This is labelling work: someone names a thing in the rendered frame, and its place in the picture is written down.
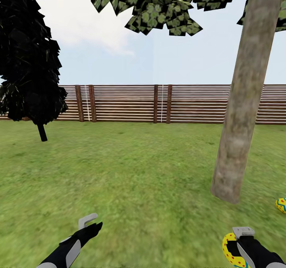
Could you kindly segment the easter egg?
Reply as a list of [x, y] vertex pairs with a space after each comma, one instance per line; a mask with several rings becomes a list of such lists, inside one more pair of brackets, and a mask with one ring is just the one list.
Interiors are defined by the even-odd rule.
[[286, 214], [286, 198], [277, 199], [275, 205], [281, 212]]
[[242, 256], [232, 256], [227, 249], [227, 241], [236, 241], [235, 234], [227, 234], [222, 241], [222, 249], [228, 261], [237, 268], [251, 268]]

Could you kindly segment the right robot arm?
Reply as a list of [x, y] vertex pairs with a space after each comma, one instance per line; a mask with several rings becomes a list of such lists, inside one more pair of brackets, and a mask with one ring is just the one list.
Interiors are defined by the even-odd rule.
[[233, 227], [236, 241], [227, 241], [232, 256], [242, 256], [251, 268], [286, 268], [284, 261], [275, 252], [270, 252], [254, 239], [250, 227]]

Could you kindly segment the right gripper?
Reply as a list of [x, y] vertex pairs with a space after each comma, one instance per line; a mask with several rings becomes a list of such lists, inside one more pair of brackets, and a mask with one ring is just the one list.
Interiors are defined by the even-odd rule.
[[[240, 241], [240, 240], [237, 240]], [[231, 252], [232, 256], [242, 256], [237, 247], [237, 241], [227, 241], [227, 249]]]

